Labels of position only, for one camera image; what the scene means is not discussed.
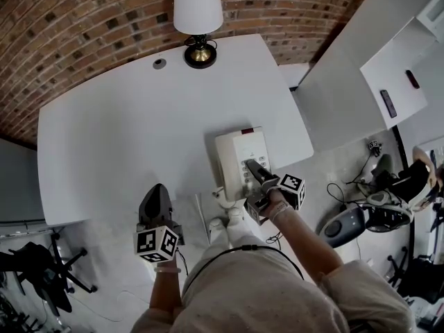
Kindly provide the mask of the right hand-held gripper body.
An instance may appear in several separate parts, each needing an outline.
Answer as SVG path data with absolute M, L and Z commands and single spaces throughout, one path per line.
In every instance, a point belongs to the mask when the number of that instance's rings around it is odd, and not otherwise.
M 259 176 L 259 188 L 246 198 L 244 209 L 252 220 L 262 225 L 266 218 L 264 210 L 271 205 L 269 192 L 279 190 L 285 201 L 295 210 L 299 210 L 305 200 L 306 187 L 303 179 L 285 174 L 282 178 L 277 175 Z

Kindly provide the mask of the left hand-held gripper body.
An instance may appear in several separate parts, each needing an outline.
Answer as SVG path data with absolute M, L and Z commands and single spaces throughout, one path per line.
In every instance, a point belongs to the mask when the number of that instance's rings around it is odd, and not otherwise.
M 139 222 L 133 236 L 135 255 L 150 263 L 170 262 L 178 246 L 183 246 L 182 226 L 149 225 Z

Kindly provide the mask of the person's right hand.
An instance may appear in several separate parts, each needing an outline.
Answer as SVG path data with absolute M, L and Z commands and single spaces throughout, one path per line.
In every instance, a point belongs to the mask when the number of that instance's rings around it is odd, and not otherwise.
M 296 213 L 280 190 L 271 190 L 268 193 L 268 199 L 269 206 L 262 212 L 262 215 L 274 224 L 277 224 L 285 214 Z

